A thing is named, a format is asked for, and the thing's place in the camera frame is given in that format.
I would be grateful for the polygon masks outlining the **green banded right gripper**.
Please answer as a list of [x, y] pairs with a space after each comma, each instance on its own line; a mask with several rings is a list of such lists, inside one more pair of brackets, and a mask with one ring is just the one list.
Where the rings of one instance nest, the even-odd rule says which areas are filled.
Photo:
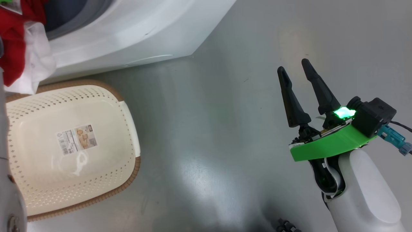
[[[366, 137], [351, 124], [356, 113], [347, 107], [341, 107], [327, 84], [312, 66], [308, 59], [302, 59], [301, 64], [307, 80], [312, 84], [318, 101], [318, 112], [320, 115], [334, 112], [339, 119], [343, 119], [346, 125], [340, 125], [323, 133], [314, 141], [297, 142], [290, 144], [290, 152], [295, 162], [302, 160], [317, 160], [334, 157], [348, 151], [355, 150], [374, 140]], [[287, 123], [290, 128], [297, 126], [308, 127], [311, 122], [310, 116], [304, 112], [292, 89], [292, 82], [286, 70], [280, 66], [277, 75], [283, 97]]]

